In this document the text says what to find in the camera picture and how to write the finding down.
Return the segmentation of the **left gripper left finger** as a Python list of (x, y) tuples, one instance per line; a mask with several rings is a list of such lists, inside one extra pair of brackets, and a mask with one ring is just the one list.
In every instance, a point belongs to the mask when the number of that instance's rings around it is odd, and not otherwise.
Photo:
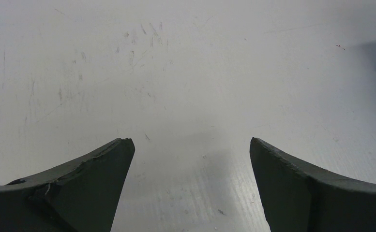
[(0, 185), (0, 232), (110, 231), (134, 153), (130, 138), (118, 138)]

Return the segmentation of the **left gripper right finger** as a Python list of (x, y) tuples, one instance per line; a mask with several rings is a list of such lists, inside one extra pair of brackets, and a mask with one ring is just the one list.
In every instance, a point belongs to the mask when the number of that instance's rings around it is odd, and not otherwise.
[(376, 184), (333, 173), (253, 138), (250, 159), (273, 232), (376, 232)]

